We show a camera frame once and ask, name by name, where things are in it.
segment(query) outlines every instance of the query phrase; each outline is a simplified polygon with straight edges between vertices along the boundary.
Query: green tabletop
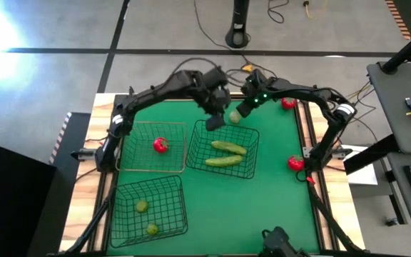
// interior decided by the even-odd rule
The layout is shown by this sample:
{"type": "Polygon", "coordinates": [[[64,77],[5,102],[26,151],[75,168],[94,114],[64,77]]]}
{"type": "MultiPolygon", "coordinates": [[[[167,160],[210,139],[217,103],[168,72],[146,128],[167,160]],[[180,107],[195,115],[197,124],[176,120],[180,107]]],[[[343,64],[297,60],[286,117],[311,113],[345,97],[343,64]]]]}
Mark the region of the green tabletop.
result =
{"type": "MultiPolygon", "coordinates": [[[[235,109],[234,101],[225,115],[235,109]]],[[[144,109],[137,121],[183,122],[188,127],[188,143],[194,124],[207,119],[192,101],[165,101],[144,109]]],[[[300,154],[294,110],[281,109],[280,103],[267,102],[255,109],[239,126],[259,132],[255,175],[251,179],[225,176],[186,167],[182,173],[121,171],[118,185],[178,175],[188,217],[188,230],[181,235],[117,247],[114,239],[120,226],[111,228],[108,255],[205,255],[247,254],[262,250],[261,231],[281,226],[295,248],[319,251],[315,222],[307,187],[296,181],[287,167],[293,154],[300,154]]]]}

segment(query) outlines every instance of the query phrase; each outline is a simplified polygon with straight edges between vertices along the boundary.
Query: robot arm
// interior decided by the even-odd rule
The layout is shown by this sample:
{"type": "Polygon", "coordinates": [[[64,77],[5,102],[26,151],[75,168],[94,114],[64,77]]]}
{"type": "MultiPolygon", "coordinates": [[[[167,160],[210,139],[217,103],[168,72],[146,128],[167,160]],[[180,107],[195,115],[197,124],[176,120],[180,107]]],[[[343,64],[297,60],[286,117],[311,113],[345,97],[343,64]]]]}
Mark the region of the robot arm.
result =
{"type": "Polygon", "coordinates": [[[257,69],[252,71],[246,81],[241,89],[246,98],[237,107],[238,112],[244,118],[253,109],[271,99],[276,101],[290,97],[311,101],[320,107],[323,116],[328,121],[328,129],[322,141],[311,149],[309,157],[305,159],[305,168],[308,171],[319,171],[326,166],[331,159],[335,139],[356,114],[355,107],[334,89],[301,86],[292,84],[286,79],[273,77],[267,79],[257,69]],[[331,110],[328,102],[338,104],[338,107],[331,110]]]}
{"type": "Polygon", "coordinates": [[[225,124],[223,114],[230,103],[228,83],[225,73],[215,67],[206,74],[199,71],[178,71],[162,84],[134,94],[130,88],[129,95],[121,103],[115,103],[107,139],[103,146],[96,150],[98,171],[115,169],[115,151],[120,138],[131,132],[134,117],[138,111],[171,98],[191,97],[211,117],[206,121],[209,131],[225,124]]]}

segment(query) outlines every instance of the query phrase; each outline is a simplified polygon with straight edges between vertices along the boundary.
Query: wire basket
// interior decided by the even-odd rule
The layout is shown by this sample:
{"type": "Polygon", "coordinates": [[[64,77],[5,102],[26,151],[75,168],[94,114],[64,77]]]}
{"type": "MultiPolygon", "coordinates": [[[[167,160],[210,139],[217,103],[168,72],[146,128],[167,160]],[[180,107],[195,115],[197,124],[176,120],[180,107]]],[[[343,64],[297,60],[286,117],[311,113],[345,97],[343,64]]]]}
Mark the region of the wire basket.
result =
{"type": "Polygon", "coordinates": [[[202,171],[210,171],[239,178],[252,178],[255,175],[256,153],[259,133],[255,129],[226,125],[215,131],[206,130],[206,121],[197,121],[191,136],[186,165],[202,171]],[[231,156],[233,153],[221,151],[211,146],[212,141],[220,140],[235,143],[247,149],[243,160],[229,167],[207,166],[208,158],[231,156]]]}
{"type": "Polygon", "coordinates": [[[156,171],[180,173],[185,169],[188,127],[183,123],[139,121],[123,140],[120,169],[122,171],[156,171]],[[155,139],[168,140],[168,150],[153,149],[155,139]]]}
{"type": "Polygon", "coordinates": [[[181,235],[188,230],[182,180],[179,176],[156,178],[117,187],[111,245],[114,248],[181,235]],[[147,201],[145,213],[136,211],[147,201]],[[150,223],[158,227],[148,235],[150,223]]]}

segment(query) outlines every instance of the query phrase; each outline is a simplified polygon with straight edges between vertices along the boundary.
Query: green cucumber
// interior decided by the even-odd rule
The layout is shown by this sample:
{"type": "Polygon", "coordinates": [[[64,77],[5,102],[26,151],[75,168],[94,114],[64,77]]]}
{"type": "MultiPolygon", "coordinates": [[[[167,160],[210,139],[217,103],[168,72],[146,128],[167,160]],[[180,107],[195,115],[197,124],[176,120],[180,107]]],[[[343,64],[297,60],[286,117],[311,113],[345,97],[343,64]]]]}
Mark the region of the green cucumber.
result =
{"type": "Polygon", "coordinates": [[[236,153],[244,155],[247,153],[247,150],[242,146],[238,146],[235,143],[230,143],[226,141],[212,141],[212,147],[219,150],[229,151],[231,153],[236,153]]]}
{"type": "Polygon", "coordinates": [[[205,160],[205,164],[207,166],[213,166],[213,167],[228,167],[228,166],[239,164],[241,161],[242,161],[242,156],[235,155],[235,156],[220,157],[220,158],[210,158],[210,159],[205,160]]]}

